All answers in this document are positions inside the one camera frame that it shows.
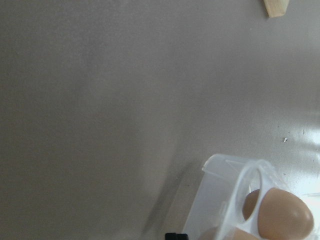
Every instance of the gray surface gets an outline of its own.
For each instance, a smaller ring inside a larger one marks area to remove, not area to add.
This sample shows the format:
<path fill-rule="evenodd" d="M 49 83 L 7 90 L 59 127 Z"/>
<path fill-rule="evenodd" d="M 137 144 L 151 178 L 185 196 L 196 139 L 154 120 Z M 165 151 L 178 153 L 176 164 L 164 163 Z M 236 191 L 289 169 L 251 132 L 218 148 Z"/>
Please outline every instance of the gray surface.
<path fill-rule="evenodd" d="M 319 9 L 1 1 L 0 238 L 163 239 L 214 153 L 320 192 Z"/>

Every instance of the wooden stick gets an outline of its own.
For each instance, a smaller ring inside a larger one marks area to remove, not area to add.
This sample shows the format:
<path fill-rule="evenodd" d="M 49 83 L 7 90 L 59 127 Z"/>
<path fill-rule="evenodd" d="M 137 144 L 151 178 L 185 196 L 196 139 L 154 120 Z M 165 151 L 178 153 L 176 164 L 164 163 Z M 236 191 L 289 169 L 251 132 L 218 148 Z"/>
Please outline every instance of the wooden stick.
<path fill-rule="evenodd" d="M 270 18 L 285 15 L 289 0 L 264 0 L 265 8 Z"/>

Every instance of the black object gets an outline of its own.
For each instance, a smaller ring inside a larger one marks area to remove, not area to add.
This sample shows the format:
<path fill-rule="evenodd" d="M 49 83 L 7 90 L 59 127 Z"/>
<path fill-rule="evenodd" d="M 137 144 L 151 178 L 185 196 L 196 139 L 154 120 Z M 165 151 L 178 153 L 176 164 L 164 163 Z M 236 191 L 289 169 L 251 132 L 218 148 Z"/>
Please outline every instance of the black object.
<path fill-rule="evenodd" d="M 188 235 L 185 233 L 170 233 L 164 235 L 165 240 L 189 240 Z"/>

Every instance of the clear plastic egg carton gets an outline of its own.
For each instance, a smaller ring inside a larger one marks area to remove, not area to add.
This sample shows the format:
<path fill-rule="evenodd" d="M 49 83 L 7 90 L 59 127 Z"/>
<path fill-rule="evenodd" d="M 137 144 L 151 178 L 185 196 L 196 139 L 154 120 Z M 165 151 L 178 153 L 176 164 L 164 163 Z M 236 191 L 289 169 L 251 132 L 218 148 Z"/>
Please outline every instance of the clear plastic egg carton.
<path fill-rule="evenodd" d="M 232 236 L 236 228 L 263 239 L 258 232 L 257 218 L 264 195 L 271 188 L 289 192 L 275 168 L 262 159 L 216 154 L 206 161 L 202 170 L 204 176 L 183 228 L 189 240 L 207 240 L 208 237 L 202 236 L 211 230 L 215 234 L 208 240 L 224 240 Z M 260 193 L 256 205 L 245 220 L 242 208 L 246 196 L 257 189 Z M 320 240 L 319 223 L 317 218 L 314 220 L 314 229 L 306 240 Z"/>

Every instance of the brown egg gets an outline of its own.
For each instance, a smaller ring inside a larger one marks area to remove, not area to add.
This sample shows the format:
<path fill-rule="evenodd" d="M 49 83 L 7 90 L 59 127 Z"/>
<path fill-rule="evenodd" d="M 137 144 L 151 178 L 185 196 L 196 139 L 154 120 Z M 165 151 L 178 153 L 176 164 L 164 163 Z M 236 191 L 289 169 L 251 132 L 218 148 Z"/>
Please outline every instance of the brown egg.
<path fill-rule="evenodd" d="M 247 220 L 251 216 L 252 212 L 254 211 L 255 206 L 257 204 L 259 192 L 260 192 L 260 189 L 257 189 L 250 192 L 250 194 L 246 196 L 244 205 L 242 208 L 242 214 L 245 220 Z"/>
<path fill-rule="evenodd" d="M 237 228 L 233 236 L 228 236 L 224 240 L 258 240 L 258 238 Z"/>
<path fill-rule="evenodd" d="M 251 192 L 243 205 L 243 216 L 250 217 L 259 190 Z M 314 218 L 307 205 L 290 192 L 270 189 L 262 199 L 258 212 L 258 231 L 270 240 L 302 240 L 312 231 Z"/>

